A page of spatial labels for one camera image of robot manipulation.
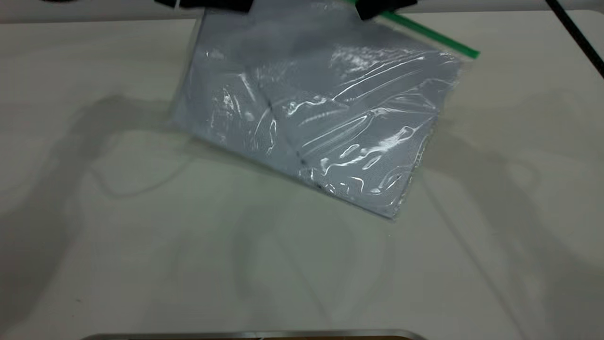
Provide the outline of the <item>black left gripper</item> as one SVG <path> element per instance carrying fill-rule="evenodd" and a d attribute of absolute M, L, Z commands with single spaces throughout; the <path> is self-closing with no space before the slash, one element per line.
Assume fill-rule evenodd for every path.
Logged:
<path fill-rule="evenodd" d="M 171 9 L 210 8 L 226 9 L 240 13 L 248 13 L 253 2 L 253 0 L 190 0 L 187 4 L 187 0 L 155 0 L 155 3 Z"/>

